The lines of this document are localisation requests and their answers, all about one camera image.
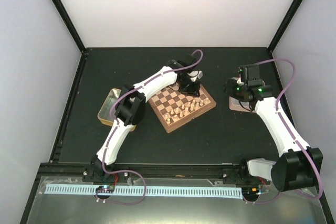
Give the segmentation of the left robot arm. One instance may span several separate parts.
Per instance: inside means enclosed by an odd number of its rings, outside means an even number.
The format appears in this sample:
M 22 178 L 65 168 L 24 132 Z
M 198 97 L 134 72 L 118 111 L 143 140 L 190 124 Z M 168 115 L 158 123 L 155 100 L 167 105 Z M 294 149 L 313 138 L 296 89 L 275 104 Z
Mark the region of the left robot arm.
M 113 120 L 111 130 L 99 151 L 91 160 L 94 175 L 102 182 L 113 174 L 113 165 L 118 151 L 131 129 L 145 115 L 146 103 L 152 96 L 167 86 L 178 84 L 184 95 L 199 97 L 202 74 L 194 68 L 202 61 L 203 52 L 196 49 L 184 61 L 170 60 L 157 73 L 134 85 L 124 85 L 119 98 L 110 109 Z

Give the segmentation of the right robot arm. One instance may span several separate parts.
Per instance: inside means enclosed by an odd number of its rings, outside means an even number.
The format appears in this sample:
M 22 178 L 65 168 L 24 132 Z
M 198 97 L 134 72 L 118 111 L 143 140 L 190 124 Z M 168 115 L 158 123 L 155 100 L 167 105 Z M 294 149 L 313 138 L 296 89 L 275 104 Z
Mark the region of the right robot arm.
M 262 81 L 258 65 L 240 66 L 238 73 L 237 78 L 226 82 L 225 92 L 238 102 L 247 102 L 250 110 L 256 112 L 279 154 L 277 161 L 264 158 L 244 160 L 238 171 L 239 179 L 250 184 L 260 177 L 271 181 L 280 192 L 318 187 L 318 195 L 321 195 L 323 155 L 320 149 L 310 147 L 296 131 L 274 97 L 272 86 Z

